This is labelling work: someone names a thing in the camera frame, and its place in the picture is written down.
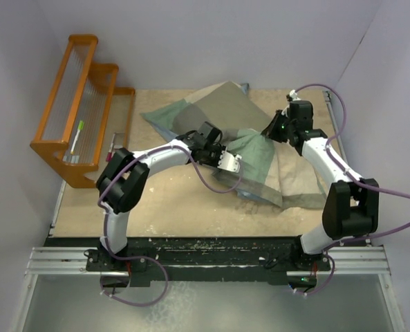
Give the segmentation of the green beige blue pillowcase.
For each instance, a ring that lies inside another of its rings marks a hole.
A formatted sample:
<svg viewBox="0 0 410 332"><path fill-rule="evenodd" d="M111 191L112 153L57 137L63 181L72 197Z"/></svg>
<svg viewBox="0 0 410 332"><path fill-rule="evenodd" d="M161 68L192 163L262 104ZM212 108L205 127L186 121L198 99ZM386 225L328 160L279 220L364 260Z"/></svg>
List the green beige blue pillowcase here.
<svg viewBox="0 0 410 332"><path fill-rule="evenodd" d="M262 135L272 118L247 96L244 86L222 82L142 117L170 141L209 122L223 133L222 144L242 157L243 175L215 170L222 185L237 186L237 194L282 209L321 209L326 194L310 163L288 144Z"/></svg>

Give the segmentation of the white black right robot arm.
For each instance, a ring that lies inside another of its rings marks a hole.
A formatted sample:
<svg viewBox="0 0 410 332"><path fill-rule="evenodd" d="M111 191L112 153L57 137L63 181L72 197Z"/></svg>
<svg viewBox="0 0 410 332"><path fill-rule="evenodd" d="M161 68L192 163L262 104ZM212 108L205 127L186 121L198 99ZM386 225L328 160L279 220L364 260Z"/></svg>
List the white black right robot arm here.
<svg viewBox="0 0 410 332"><path fill-rule="evenodd" d="M325 132L313 127L313 105L293 100L276 111L262 136L288 143L321 175L328 186L321 223L295 238L289 252L297 270L308 270L315 259L339 244L366 243L378 227L378 183L363 178L332 149Z"/></svg>

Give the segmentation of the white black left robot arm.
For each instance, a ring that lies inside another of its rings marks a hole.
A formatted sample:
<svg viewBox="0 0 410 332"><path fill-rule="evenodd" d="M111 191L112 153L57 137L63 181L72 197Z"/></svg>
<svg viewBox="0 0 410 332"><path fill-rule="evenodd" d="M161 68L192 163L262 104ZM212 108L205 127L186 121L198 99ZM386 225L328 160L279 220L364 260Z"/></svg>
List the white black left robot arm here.
<svg viewBox="0 0 410 332"><path fill-rule="evenodd" d="M175 137L170 142L144 151L125 148L108 162L97 180L98 206L104 210L103 235L105 251L101 262L110 271L125 265L127 224L130 211L140 201L149 177L172 167L198 163L216 167L225 151L223 133L209 122L199 129Z"/></svg>

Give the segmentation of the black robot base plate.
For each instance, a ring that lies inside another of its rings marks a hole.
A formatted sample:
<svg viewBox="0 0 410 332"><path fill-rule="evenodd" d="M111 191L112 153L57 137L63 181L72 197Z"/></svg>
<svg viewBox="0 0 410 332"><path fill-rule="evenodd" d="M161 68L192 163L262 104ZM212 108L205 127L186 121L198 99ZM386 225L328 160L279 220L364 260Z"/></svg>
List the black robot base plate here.
<svg viewBox="0 0 410 332"><path fill-rule="evenodd" d="M88 249L84 255L88 266L102 270L123 270L122 276L104 276L107 284L113 277L131 286L148 287L151 282L265 282L280 286L291 284L313 287L316 270L307 275L287 275L286 268L308 269L320 262L309 257L291 262L289 252L296 237L130 237L127 247L112 257L102 246ZM192 264L230 265L261 264L260 268L247 270L202 270L168 273L164 265Z"/></svg>

